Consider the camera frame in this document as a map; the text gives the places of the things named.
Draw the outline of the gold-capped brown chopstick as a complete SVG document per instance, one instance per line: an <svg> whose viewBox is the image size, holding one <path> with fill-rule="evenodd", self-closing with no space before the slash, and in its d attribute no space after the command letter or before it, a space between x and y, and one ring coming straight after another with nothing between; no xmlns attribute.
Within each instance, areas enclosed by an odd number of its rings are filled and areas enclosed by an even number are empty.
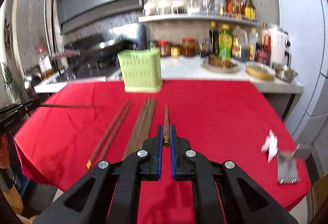
<svg viewBox="0 0 328 224"><path fill-rule="evenodd" d="M169 106L165 107L165 119L163 127L163 147L170 146L170 124L169 124Z"/></svg>

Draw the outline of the small yellow label jar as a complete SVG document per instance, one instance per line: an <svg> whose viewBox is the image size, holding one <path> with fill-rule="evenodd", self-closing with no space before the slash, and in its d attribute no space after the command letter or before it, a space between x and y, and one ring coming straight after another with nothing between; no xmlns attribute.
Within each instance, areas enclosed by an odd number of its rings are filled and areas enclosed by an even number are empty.
<svg viewBox="0 0 328 224"><path fill-rule="evenodd" d="M171 54L171 57L173 57L173 58L179 57L179 55L180 55L180 46L179 45L172 45L170 47L170 54Z"/></svg>

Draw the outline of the plate of brown food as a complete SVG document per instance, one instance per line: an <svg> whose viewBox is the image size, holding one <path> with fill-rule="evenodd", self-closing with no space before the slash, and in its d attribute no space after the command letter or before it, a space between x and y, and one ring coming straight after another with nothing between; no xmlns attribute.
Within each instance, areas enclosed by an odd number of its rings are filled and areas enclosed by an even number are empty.
<svg viewBox="0 0 328 224"><path fill-rule="evenodd" d="M226 58L219 58L216 55L209 55L202 60L202 67L215 73L236 73L239 71L239 64Z"/></svg>

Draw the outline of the tall brown sauce bottle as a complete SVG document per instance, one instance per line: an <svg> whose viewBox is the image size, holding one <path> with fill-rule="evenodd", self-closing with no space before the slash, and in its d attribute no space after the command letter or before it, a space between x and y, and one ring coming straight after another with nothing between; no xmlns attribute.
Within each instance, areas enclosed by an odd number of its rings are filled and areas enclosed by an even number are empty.
<svg viewBox="0 0 328 224"><path fill-rule="evenodd" d="M244 17L253 21L256 20L256 9L252 0L245 0L244 2Z"/></svg>

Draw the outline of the dark brown chopstick bundle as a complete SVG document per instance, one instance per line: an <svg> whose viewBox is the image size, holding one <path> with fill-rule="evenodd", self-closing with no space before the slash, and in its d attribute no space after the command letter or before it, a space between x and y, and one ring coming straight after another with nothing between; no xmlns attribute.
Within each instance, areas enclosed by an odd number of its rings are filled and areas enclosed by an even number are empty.
<svg viewBox="0 0 328 224"><path fill-rule="evenodd" d="M148 139L150 127L152 124L153 114L155 111L156 100L151 97L143 104L134 128L128 141L126 150L123 154L123 160L130 154L142 149L144 140Z"/></svg>

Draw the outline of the green label bottle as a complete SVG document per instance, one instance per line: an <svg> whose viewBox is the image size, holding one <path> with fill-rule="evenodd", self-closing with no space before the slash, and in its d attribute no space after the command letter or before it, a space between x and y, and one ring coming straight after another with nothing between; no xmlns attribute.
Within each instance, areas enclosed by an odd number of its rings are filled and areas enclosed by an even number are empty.
<svg viewBox="0 0 328 224"><path fill-rule="evenodd" d="M219 32L219 58L230 59L233 36L228 24L222 24Z"/></svg>

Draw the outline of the reddish brown chopstick pair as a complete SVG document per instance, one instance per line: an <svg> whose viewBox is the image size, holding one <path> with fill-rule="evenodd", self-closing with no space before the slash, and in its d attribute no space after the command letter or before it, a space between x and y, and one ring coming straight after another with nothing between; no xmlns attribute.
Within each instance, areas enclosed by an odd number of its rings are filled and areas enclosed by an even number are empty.
<svg viewBox="0 0 328 224"><path fill-rule="evenodd" d="M116 137L124 119L127 117L131 106L132 102L126 101L117 115L111 121L101 139L99 140L97 146L95 147L93 153L91 154L89 160L87 161L86 166L88 169L90 169L96 161L101 161L107 156L112 141Z"/></svg>

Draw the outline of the white jug bottle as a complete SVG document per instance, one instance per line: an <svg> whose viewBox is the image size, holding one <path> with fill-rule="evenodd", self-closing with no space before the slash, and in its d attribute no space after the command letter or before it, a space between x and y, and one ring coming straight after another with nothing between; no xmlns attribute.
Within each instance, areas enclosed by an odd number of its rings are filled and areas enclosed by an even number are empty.
<svg viewBox="0 0 328 224"><path fill-rule="evenodd" d="M249 60L250 46L248 44L248 36L240 25L236 25L233 32L233 43L231 48L232 58L240 62L247 62Z"/></svg>

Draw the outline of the white kitchen appliance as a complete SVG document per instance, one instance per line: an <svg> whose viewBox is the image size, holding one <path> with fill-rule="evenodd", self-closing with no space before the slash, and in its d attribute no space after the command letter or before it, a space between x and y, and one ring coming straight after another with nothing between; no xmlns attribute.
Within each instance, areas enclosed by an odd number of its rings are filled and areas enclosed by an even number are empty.
<svg viewBox="0 0 328 224"><path fill-rule="evenodd" d="M271 58L270 65L274 63L286 64L288 48L290 47L289 36L280 26L269 24L268 32L271 36Z"/></svg>

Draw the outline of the red tablecloth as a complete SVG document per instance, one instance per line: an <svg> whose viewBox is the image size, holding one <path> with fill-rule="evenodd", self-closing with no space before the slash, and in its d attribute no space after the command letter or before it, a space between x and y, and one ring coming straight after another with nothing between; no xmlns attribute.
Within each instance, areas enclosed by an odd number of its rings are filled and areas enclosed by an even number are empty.
<svg viewBox="0 0 328 224"><path fill-rule="evenodd" d="M277 136L280 150L293 151L295 143L281 118L250 82L165 80L154 97L152 136L163 123L168 105L170 122L193 150L218 163L233 161L286 210L293 209L309 191L311 183L302 161L297 163L299 182L277 183L276 161L267 163L261 146L270 130ZM87 172L87 161L122 105L131 101L132 108L106 156L111 163L119 162L148 98L148 94L127 93L120 81L67 85L48 103L104 106L36 110L15 135L24 175L37 183L69 189ZM138 222L194 223L191 184L172 179L169 149L164 149L162 156L161 179L142 184Z"/></svg>

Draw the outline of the white crumpled paper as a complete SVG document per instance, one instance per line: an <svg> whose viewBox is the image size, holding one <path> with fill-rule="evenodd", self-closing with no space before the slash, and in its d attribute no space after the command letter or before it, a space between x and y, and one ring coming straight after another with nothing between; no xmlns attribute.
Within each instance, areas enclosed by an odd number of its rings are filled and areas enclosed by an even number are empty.
<svg viewBox="0 0 328 224"><path fill-rule="evenodd" d="M264 144L261 147L262 153L267 153L267 163L270 163L278 153L277 147L278 139L272 130L269 131L269 135L266 137Z"/></svg>

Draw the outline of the glass jar red lid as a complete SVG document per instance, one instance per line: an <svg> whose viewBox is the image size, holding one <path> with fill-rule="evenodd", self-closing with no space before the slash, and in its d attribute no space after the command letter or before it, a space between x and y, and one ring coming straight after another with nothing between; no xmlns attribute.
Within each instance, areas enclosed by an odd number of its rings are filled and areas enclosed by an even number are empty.
<svg viewBox="0 0 328 224"><path fill-rule="evenodd" d="M195 14L200 11L200 0L186 0L188 14Z"/></svg>

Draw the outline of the steel bowl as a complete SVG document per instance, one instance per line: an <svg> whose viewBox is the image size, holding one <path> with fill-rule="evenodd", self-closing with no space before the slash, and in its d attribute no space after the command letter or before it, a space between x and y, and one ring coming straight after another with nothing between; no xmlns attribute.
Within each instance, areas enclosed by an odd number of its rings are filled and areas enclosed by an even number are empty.
<svg viewBox="0 0 328 224"><path fill-rule="evenodd" d="M275 77L287 83L291 83L298 76L298 73L288 65L273 63L272 68L275 70Z"/></svg>

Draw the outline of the cooking oil bottle red cap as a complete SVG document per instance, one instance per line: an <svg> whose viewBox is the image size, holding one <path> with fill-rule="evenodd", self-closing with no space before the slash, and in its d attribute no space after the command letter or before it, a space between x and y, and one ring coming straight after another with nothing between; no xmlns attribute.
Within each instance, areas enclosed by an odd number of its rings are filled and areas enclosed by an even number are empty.
<svg viewBox="0 0 328 224"><path fill-rule="evenodd" d="M37 52L39 54L38 63L41 71L41 79L45 80L55 74L51 56L43 47L38 48Z"/></svg>

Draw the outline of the yellow bowl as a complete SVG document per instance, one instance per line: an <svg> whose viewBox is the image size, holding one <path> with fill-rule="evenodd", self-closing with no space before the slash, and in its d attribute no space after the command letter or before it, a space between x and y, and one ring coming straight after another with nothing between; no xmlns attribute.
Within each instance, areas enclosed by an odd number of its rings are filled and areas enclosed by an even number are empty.
<svg viewBox="0 0 328 224"><path fill-rule="evenodd" d="M259 62L246 62L245 69L247 74L259 80L272 81L276 76L274 69Z"/></svg>

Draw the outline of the white refrigerator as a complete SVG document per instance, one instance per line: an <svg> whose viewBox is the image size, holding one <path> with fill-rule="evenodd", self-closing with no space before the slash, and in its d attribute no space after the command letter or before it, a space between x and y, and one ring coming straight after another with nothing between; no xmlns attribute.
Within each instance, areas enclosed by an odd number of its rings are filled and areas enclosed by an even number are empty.
<svg viewBox="0 0 328 224"><path fill-rule="evenodd" d="M297 143L315 141L327 121L327 0L278 0L291 67L304 85L285 125Z"/></svg>

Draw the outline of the brown sauce jar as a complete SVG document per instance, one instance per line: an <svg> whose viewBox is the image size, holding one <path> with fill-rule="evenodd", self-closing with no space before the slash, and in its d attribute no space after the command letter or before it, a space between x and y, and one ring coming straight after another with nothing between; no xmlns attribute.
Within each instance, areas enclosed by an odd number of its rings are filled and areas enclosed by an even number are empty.
<svg viewBox="0 0 328 224"><path fill-rule="evenodd" d="M181 54L184 57L194 57L195 40L193 38L183 38L181 44Z"/></svg>

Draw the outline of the wall shelf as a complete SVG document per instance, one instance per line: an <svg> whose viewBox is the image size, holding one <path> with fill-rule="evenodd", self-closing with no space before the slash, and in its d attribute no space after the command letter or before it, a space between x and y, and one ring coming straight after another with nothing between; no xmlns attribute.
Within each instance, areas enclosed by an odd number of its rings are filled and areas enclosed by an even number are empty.
<svg viewBox="0 0 328 224"><path fill-rule="evenodd" d="M220 16L220 15L206 15L206 14L165 14L165 15L153 15L153 16L141 16L138 18L140 23L143 22L154 22L154 21L168 21L168 20L202 20L202 21L217 21L217 22L228 22L236 23L239 25L261 27L259 21L252 21L249 19Z"/></svg>

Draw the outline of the green plastic utensil holder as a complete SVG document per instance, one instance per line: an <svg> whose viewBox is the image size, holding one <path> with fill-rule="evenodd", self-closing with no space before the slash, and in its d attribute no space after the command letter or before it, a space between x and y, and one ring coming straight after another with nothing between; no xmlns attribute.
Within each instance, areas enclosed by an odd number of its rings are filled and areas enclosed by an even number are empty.
<svg viewBox="0 0 328 224"><path fill-rule="evenodd" d="M150 93L162 87L159 49L124 50L118 55L124 90L131 93Z"/></svg>

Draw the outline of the dark soy sauce bottle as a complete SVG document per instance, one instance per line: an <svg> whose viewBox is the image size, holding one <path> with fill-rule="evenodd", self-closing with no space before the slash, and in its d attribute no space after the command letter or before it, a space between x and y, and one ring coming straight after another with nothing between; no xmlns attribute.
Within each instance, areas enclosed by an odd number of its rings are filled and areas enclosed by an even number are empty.
<svg viewBox="0 0 328 224"><path fill-rule="evenodd" d="M209 36L210 36L211 53L216 55L217 54L218 29L217 29L215 21L211 21L211 23L210 23Z"/></svg>

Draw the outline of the red label dark bottle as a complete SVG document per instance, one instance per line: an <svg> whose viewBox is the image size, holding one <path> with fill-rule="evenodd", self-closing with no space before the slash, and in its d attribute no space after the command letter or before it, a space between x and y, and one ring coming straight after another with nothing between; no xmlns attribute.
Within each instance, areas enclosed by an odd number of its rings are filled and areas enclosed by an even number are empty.
<svg viewBox="0 0 328 224"><path fill-rule="evenodd" d="M268 24L263 23L256 40L255 61L264 65L270 65L271 58L271 34Z"/></svg>

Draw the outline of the steel wok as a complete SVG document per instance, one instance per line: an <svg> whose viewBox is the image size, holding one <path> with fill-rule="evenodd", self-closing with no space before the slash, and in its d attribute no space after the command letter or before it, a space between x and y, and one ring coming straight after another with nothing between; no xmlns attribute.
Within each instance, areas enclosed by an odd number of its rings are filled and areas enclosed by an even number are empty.
<svg viewBox="0 0 328 224"><path fill-rule="evenodd" d="M80 56L83 58L104 59L117 55L127 44L125 39L110 39L90 46L86 50L64 50L66 57Z"/></svg>

